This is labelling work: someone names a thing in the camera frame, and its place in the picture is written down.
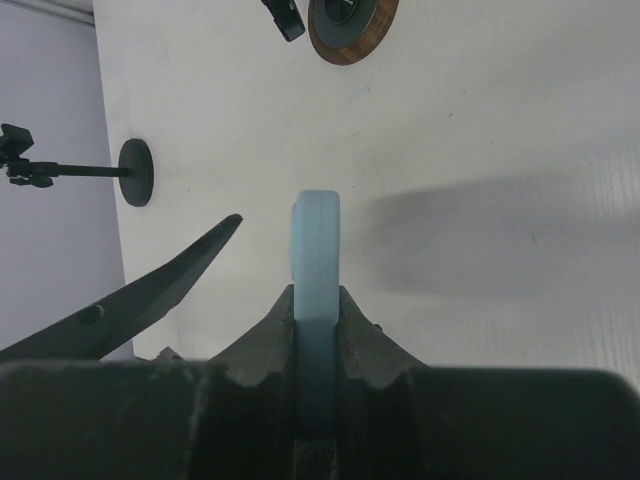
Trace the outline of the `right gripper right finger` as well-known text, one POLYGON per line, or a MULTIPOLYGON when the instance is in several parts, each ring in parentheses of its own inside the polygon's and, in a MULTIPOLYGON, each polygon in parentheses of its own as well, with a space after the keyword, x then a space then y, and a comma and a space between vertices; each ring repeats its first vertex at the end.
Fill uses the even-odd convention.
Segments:
POLYGON ((372 323, 345 287, 339 288, 338 430, 411 422, 407 375, 426 364, 372 323))

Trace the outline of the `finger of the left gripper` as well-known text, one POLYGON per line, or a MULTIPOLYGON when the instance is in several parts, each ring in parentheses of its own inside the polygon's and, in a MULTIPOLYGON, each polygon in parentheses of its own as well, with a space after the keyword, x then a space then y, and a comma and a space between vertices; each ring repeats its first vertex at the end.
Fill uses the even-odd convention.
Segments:
POLYGON ((232 214, 175 258, 116 292, 3 349, 3 361, 100 360, 177 306, 236 232, 232 214))

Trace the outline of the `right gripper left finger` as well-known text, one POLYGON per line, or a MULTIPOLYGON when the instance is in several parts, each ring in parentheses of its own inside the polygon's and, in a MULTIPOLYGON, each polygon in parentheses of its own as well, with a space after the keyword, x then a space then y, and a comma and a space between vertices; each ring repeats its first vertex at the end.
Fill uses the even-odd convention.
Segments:
POLYGON ((284 288, 265 317, 211 359, 220 371, 221 404, 234 418, 290 430, 295 410, 294 289, 284 288))

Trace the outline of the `light blue phone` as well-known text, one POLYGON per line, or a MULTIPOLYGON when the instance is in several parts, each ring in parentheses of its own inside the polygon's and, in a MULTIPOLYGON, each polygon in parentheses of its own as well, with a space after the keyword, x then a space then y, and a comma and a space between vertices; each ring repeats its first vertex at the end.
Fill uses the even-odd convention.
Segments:
POLYGON ((304 437, 333 435, 340 290, 340 198, 306 190, 291 215, 296 422, 304 437))

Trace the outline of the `black round-base phone stand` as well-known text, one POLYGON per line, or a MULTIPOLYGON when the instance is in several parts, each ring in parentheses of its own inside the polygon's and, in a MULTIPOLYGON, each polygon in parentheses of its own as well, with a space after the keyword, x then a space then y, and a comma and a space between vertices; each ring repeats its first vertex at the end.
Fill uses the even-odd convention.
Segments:
POLYGON ((56 162, 32 162, 23 154, 34 145, 28 129, 1 125, 1 167, 11 184, 49 188, 57 177, 117 178, 125 201, 133 207, 144 207, 151 200, 154 187, 154 165, 146 142, 127 140, 119 153, 116 167, 68 165, 56 162))

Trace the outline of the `black phone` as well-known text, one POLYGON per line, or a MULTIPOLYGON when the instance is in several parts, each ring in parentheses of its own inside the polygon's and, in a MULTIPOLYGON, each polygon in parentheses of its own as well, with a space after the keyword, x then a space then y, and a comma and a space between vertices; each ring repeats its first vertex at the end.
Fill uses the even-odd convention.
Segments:
POLYGON ((262 0, 262 4, 272 15, 276 27, 287 42, 292 42, 305 33, 306 28, 294 0, 262 0))

